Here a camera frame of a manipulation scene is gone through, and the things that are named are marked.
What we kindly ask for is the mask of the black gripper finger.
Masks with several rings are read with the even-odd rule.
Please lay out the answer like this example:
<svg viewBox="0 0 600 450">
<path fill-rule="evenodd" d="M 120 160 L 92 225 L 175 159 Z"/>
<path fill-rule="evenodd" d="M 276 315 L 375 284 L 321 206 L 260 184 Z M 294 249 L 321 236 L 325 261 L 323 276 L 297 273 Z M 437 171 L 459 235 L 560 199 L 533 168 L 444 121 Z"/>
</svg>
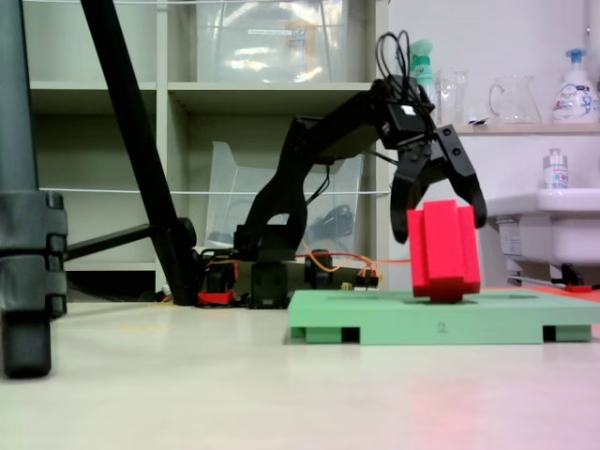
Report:
<svg viewBox="0 0 600 450">
<path fill-rule="evenodd" d="M 405 243 L 408 240 L 407 212 L 421 202 L 427 190 L 428 185 L 420 180 L 395 173 L 391 186 L 391 227 L 397 242 Z"/>
<path fill-rule="evenodd" d="M 475 169 L 452 125 L 438 127 L 435 134 L 445 158 L 444 174 L 455 193 L 472 207 L 474 225 L 480 229 L 487 221 L 487 206 Z"/>
</svg>

